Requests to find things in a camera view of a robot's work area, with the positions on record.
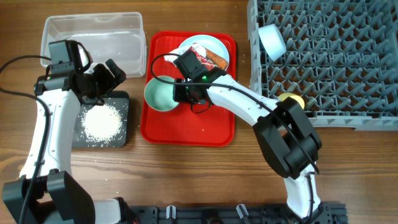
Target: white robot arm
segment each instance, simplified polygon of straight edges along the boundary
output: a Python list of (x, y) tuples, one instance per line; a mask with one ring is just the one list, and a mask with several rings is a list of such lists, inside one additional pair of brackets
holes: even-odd
[[(86, 98), (97, 99), (92, 104), (103, 103), (102, 96), (126, 79), (111, 59), (106, 62), (108, 68), (97, 64), (92, 74), (85, 74), (92, 61), (82, 65), (78, 46), (89, 58), (89, 53), (76, 41), (50, 43), (52, 64), (35, 84), (35, 95), (49, 113), (45, 114), (42, 104), (37, 103), (32, 146), (20, 179), (4, 184), (2, 190), (2, 199), (16, 222), (110, 224), (131, 220), (131, 211), (122, 198), (94, 202), (72, 177), (72, 137), (80, 105)], [(41, 147), (43, 134), (47, 140)], [(37, 202), (45, 192), (52, 201)]]
[[(223, 75), (217, 78), (213, 83), (239, 88), (240, 90), (243, 90), (246, 93), (249, 93), (251, 96), (262, 101), (266, 106), (268, 106), (268, 108), (272, 110), (277, 108), (276, 104), (279, 102), (278, 100), (258, 95), (248, 88), (240, 85), (231, 77), (231, 75)], [(266, 117), (269, 114), (267, 110), (261, 108), (254, 101), (247, 98), (247, 96), (234, 90), (228, 90), (220, 86), (211, 86), (207, 92), (211, 102), (214, 105), (223, 107), (233, 112), (251, 126), (254, 126), (260, 117)], [(296, 179), (291, 177), (284, 178), (287, 191), (287, 205), (301, 219), (307, 217), (310, 213), (309, 208), (311, 191), (306, 178), (309, 172), (314, 172), (314, 168), (311, 165), (306, 166), (306, 168), (300, 172), (299, 177)], [(315, 211), (320, 204), (320, 198), (317, 195), (317, 190), (315, 187), (315, 178), (311, 179), (311, 184), (314, 200), (313, 211)]]

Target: wood grain surface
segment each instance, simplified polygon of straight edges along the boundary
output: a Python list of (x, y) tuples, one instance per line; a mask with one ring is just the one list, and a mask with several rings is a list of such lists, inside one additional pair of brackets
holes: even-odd
[[(41, 0), (0, 4), (0, 64), (39, 54), (48, 16), (99, 12), (140, 12), (146, 42), (160, 30), (222, 32), (238, 44), (238, 80), (249, 85), (250, 46), (247, 1), (105, 2)], [(0, 75), (0, 86), (32, 93), (44, 69), (25, 59)], [(124, 197), (130, 205), (260, 205), (285, 203), (281, 177), (265, 162), (251, 127), (237, 119), (227, 147), (149, 144), (139, 132), (145, 77), (130, 78), (118, 89), (131, 97), (128, 144), (120, 149), (74, 149), (72, 172), (94, 199)], [(30, 149), (35, 102), (0, 93), (0, 190), (16, 180)], [(350, 223), (398, 222), (398, 133), (345, 128), (317, 129), (323, 141), (317, 190), (323, 201), (347, 205)], [(13, 223), (0, 204), (0, 223)]]

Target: gray dish rack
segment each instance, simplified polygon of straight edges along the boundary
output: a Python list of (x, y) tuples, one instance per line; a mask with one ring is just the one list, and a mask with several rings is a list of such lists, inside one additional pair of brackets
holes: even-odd
[[(398, 131), (398, 1), (249, 0), (251, 90), (303, 97), (315, 127)], [(275, 62), (259, 27), (275, 24)]]

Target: black cable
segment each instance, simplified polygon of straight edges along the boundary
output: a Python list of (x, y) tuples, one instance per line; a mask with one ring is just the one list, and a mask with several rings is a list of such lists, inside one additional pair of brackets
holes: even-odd
[(205, 112), (205, 111), (208, 111), (208, 110), (210, 109), (210, 107), (211, 107), (211, 104), (208, 103), (208, 107), (207, 107), (206, 109), (203, 109), (203, 110), (201, 110), (201, 111), (194, 111), (194, 110), (193, 110), (193, 105), (196, 105), (196, 104), (190, 102), (190, 105), (191, 105), (191, 111), (192, 111), (192, 113), (195, 113), (195, 114), (200, 114), (200, 113), (203, 113), (203, 112)]
[[(44, 56), (38, 56), (38, 55), (25, 55), (25, 56), (16, 57), (16, 58), (8, 61), (7, 63), (5, 63), (0, 68), (0, 73), (9, 64), (11, 64), (12, 62), (15, 62), (15, 61), (23, 59), (23, 58), (42, 58), (42, 59), (46, 59), (46, 60), (51, 60), (51, 58), (44, 57)], [(27, 193), (26, 193), (26, 196), (25, 196), (24, 203), (22, 205), (22, 210), (21, 210), (21, 214), (20, 214), (20, 217), (19, 217), (19, 221), (18, 221), (19, 224), (23, 224), (24, 220), (25, 220), (27, 206), (29, 204), (30, 198), (32, 197), (34, 182), (35, 182), (35, 180), (37, 178), (37, 175), (39, 174), (40, 166), (42, 165), (42, 157), (43, 157), (44, 147), (45, 147), (45, 143), (47, 141), (49, 125), (50, 125), (50, 112), (49, 112), (49, 109), (47, 108), (47, 105), (40, 98), (38, 98), (38, 97), (36, 97), (34, 95), (30, 95), (30, 94), (27, 94), (27, 93), (20, 93), (20, 92), (16, 92), (16, 91), (9, 91), (9, 90), (5, 90), (5, 89), (3, 89), (1, 87), (0, 87), (0, 91), (3, 92), (3, 93), (11, 94), (11, 95), (25, 96), (25, 97), (31, 98), (33, 100), (38, 101), (44, 108), (45, 124), (44, 124), (44, 133), (43, 133), (42, 143), (40, 145), (39, 155), (37, 156), (37, 161), (36, 161), (36, 167), (35, 167), (35, 170), (33, 172), (33, 176), (32, 176), (32, 178), (30, 180), (30, 184), (29, 184), (29, 187), (27, 189)]]
[(182, 85), (182, 86), (218, 86), (218, 87), (223, 87), (223, 88), (227, 88), (227, 89), (231, 89), (231, 90), (235, 90), (239, 93), (242, 93), (243, 95), (247, 96), (248, 98), (252, 99), (252, 101), (256, 102), (258, 105), (260, 105), (262, 108), (264, 108), (265, 110), (267, 110), (271, 116), (273, 116), (276, 120), (278, 120), (278, 122), (283, 125), (283, 127), (286, 129), (286, 131), (291, 135), (292, 139), (297, 143), (298, 147), (301, 149), (301, 151), (303, 152), (304, 156), (307, 158), (307, 161), (311, 164), (311, 166), (315, 169), (316, 174), (319, 174), (319, 169), (317, 167), (317, 165), (312, 161), (310, 155), (308, 155), (308, 153), (306, 152), (306, 150), (303, 148), (303, 146), (300, 144), (299, 140), (296, 138), (295, 134), (293, 133), (292, 129), (278, 116), (275, 114), (275, 112), (273, 110), (271, 110), (268, 106), (266, 106), (263, 102), (259, 101), (258, 99), (256, 99), (255, 97), (251, 96), (249, 93), (246, 93), (243, 90), (240, 90), (239, 88), (235, 88), (233, 86), (229, 86), (229, 85), (224, 85), (224, 84), (218, 84), (218, 83), (175, 83), (175, 82), (169, 82), (166, 80), (163, 80), (161, 78), (159, 78), (158, 76), (155, 75), (154, 73), (154, 64), (155, 61), (161, 57), (164, 57), (166, 55), (173, 55), (173, 56), (177, 56), (179, 57), (179, 54), (173, 54), (173, 53), (166, 53), (166, 54), (160, 54), (158, 56), (156, 56), (154, 58), (154, 60), (152, 61), (151, 65), (150, 65), (150, 72), (152, 74), (152, 76), (154, 78), (156, 78), (157, 80), (167, 83), (167, 84), (171, 84), (171, 85)]
[(308, 224), (311, 223), (313, 204), (315, 203), (315, 201), (313, 200), (313, 189), (312, 189), (312, 183), (311, 183), (311, 175), (315, 175), (315, 173), (308, 172), (305, 176), (308, 179), (308, 186), (310, 187), (310, 214), (308, 215), (307, 221), (306, 221), (306, 223), (308, 223)]

